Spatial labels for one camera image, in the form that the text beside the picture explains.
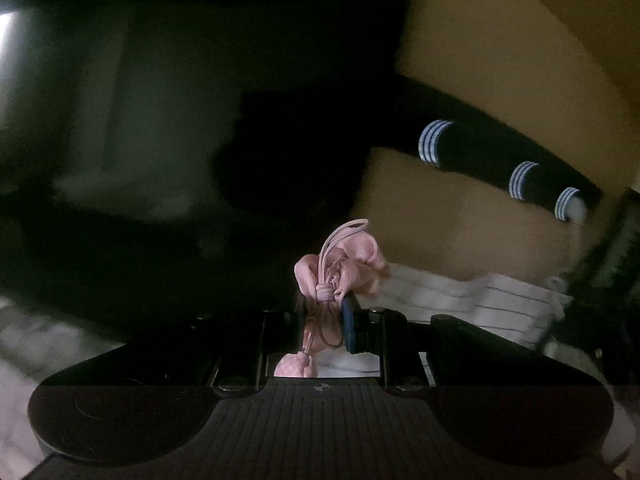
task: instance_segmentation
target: ribbed black surface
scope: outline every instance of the ribbed black surface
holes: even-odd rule
[[[314,386],[321,383],[330,388]],[[30,480],[615,478],[590,460],[526,469],[486,460],[455,443],[420,400],[375,380],[272,380],[224,400],[190,442],[152,462],[91,468],[51,458]]]

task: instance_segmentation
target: knot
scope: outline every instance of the knot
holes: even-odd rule
[[[316,285],[316,298],[321,301],[335,301],[335,291],[331,283],[318,283]]]

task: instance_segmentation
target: striped band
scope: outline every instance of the striped band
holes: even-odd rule
[[[509,179],[509,194],[512,198],[524,200],[522,196],[524,179],[527,176],[527,173],[529,173],[529,170],[531,170],[531,168],[535,168],[537,165],[537,162],[531,162],[530,160],[528,160],[516,166],[516,169],[513,170],[513,173],[511,173],[511,178]]]
[[[440,134],[451,126],[451,121],[438,120],[429,123],[422,131],[418,141],[418,154],[423,162],[428,164],[438,164],[437,145]]]
[[[566,207],[569,203],[569,200],[571,200],[572,197],[578,192],[580,192],[579,189],[576,189],[575,187],[568,187],[562,193],[560,193],[558,200],[556,200],[556,209],[554,211],[558,220],[566,220]]]

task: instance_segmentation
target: pink satin fabric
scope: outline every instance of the pink satin fabric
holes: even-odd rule
[[[378,243],[364,232],[368,223],[361,219],[341,225],[318,256],[307,254],[296,263],[294,273],[306,307],[303,351],[285,355],[276,366],[276,377],[316,377],[313,355],[342,345],[342,299],[350,290],[375,294],[388,277]]]

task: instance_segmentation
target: screw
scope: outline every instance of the screw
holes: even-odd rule
[[[396,388],[403,392],[417,392],[424,388],[424,382],[420,377],[410,375],[397,380]]]
[[[225,392],[241,392],[249,385],[242,375],[232,375],[231,377],[225,377],[220,379],[218,387]]]

